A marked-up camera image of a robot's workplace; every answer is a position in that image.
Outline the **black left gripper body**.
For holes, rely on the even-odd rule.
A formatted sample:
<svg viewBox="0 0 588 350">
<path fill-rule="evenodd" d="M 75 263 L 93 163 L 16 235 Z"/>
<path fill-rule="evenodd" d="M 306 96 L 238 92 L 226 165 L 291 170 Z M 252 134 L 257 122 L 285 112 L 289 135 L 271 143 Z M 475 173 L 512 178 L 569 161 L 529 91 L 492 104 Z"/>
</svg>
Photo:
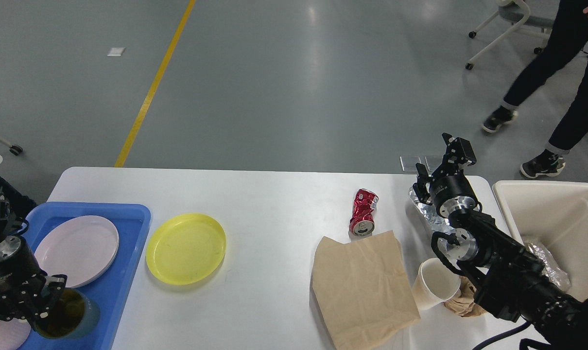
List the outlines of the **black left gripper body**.
<svg viewBox="0 0 588 350">
<path fill-rule="evenodd" d="M 0 244 L 0 321 L 32 323 L 43 312 L 41 292 L 47 272 L 21 236 L 8 236 Z"/>
</svg>

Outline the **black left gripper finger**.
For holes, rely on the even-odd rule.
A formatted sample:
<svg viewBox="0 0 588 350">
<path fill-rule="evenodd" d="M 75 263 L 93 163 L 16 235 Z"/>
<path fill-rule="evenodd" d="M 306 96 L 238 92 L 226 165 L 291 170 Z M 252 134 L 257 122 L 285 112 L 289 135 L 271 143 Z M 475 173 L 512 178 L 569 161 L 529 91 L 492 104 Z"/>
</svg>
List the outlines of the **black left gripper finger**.
<svg viewBox="0 0 588 350">
<path fill-rule="evenodd" d="M 35 311 L 31 326 L 34 330 L 47 332 L 48 328 L 62 319 L 64 310 L 62 294 L 67 286 L 67 275 L 36 275 L 33 303 Z"/>
</svg>

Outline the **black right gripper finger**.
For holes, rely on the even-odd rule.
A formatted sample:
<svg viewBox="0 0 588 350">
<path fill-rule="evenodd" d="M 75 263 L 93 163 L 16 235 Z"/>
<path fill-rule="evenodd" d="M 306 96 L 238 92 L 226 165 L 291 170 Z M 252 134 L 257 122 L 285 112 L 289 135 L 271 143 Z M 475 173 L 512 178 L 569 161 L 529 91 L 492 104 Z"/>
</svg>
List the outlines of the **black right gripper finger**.
<svg viewBox="0 0 588 350">
<path fill-rule="evenodd" d="M 431 177 L 428 174 L 427 167 L 420 162 L 415 164 L 417 179 L 413 184 L 413 191 L 418 201 L 425 205 L 432 205 L 432 198 L 428 190 L 428 184 L 431 183 Z"/>
<path fill-rule="evenodd" d="M 478 161 L 471 142 L 461 137 L 453 137 L 449 133 L 442 133 L 441 137 L 445 142 L 446 150 L 432 177 L 464 175 L 465 168 Z"/>
</svg>

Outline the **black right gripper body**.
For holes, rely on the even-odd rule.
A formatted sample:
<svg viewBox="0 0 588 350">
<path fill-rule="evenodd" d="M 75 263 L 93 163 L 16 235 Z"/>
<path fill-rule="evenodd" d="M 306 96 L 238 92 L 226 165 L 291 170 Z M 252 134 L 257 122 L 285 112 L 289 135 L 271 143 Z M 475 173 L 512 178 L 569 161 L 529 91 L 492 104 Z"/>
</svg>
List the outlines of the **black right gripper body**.
<svg viewBox="0 0 588 350">
<path fill-rule="evenodd" d="M 432 205 L 441 217 L 449 217 L 457 210 L 475 209 L 479 200 L 465 175 L 438 178 L 429 186 Z"/>
</svg>

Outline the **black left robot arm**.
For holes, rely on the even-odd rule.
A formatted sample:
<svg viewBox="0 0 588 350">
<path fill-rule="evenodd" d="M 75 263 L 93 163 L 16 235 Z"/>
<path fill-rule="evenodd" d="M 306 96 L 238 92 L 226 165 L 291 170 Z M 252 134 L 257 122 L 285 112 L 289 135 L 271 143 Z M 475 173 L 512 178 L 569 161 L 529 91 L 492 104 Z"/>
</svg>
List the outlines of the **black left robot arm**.
<svg viewBox="0 0 588 350">
<path fill-rule="evenodd" d="M 40 268 L 23 237 L 28 228 L 0 186 L 0 321 L 16 319 L 41 332 L 50 325 L 67 276 L 50 276 Z"/>
</svg>

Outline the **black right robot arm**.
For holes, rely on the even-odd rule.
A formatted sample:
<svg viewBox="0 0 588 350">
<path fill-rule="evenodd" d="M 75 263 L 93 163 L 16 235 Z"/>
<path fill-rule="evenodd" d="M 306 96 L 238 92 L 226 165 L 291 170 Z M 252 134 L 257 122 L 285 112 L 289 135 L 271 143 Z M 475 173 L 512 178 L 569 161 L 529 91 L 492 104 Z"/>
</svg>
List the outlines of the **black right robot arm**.
<svg viewBox="0 0 588 350">
<path fill-rule="evenodd" d="M 452 273 L 474 285 L 474 301 L 492 316 L 524 323 L 479 343 L 492 343 L 533 326 L 543 342 L 521 339 L 521 350 L 588 350 L 588 298 L 578 301 L 543 274 L 545 263 L 498 229 L 467 180 L 464 168 L 476 164 L 471 143 L 443 133 L 447 147 L 440 165 L 428 173 L 417 163 L 412 189 L 420 204 L 435 210 L 450 231 L 432 231 L 431 248 Z"/>
</svg>

